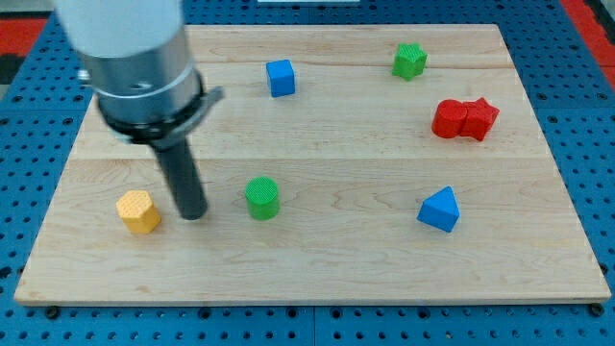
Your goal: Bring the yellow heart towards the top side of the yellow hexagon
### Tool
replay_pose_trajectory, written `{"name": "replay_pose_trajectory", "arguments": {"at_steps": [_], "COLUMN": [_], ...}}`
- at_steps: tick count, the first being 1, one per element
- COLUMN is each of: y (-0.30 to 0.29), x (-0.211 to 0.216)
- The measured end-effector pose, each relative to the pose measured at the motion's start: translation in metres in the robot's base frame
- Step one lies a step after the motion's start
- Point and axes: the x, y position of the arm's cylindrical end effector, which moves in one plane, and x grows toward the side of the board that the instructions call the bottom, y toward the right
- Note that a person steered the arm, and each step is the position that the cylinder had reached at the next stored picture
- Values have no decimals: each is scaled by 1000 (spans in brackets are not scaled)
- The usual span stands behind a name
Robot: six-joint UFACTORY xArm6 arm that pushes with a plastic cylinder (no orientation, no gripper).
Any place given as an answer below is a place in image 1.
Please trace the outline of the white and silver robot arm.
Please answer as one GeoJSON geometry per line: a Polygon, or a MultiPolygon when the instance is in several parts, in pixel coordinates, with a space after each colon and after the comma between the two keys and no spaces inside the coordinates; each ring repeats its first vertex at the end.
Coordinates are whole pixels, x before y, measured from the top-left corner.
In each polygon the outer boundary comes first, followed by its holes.
{"type": "Polygon", "coordinates": [[[206,89],[180,0],[54,0],[108,126],[134,144],[170,147],[224,96],[206,89]]]}

